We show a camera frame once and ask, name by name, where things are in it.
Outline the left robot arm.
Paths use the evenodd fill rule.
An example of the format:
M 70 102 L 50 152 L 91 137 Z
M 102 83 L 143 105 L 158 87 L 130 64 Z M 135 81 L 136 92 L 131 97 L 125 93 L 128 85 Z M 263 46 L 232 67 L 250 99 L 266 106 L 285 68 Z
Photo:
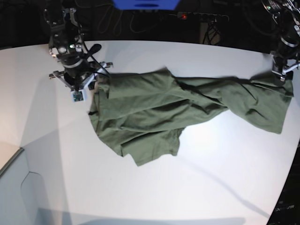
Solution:
M 278 44 L 272 55 L 272 73 L 285 83 L 300 67 L 300 2 L 298 0 L 263 0 L 266 11 L 277 25 Z

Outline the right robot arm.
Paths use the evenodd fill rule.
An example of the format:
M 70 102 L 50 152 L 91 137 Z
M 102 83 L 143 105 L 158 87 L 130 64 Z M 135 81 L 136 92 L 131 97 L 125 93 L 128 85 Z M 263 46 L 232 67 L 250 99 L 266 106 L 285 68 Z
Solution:
M 45 2 L 44 18 L 50 26 L 49 54 L 64 68 L 63 71 L 52 72 L 49 78 L 59 79 L 78 94 L 85 88 L 93 90 L 100 75 L 108 76 L 106 68 L 112 64 L 94 58 L 102 46 L 86 46 L 82 26 L 76 20 L 75 13 L 74 7 L 63 7 L 61 0 Z

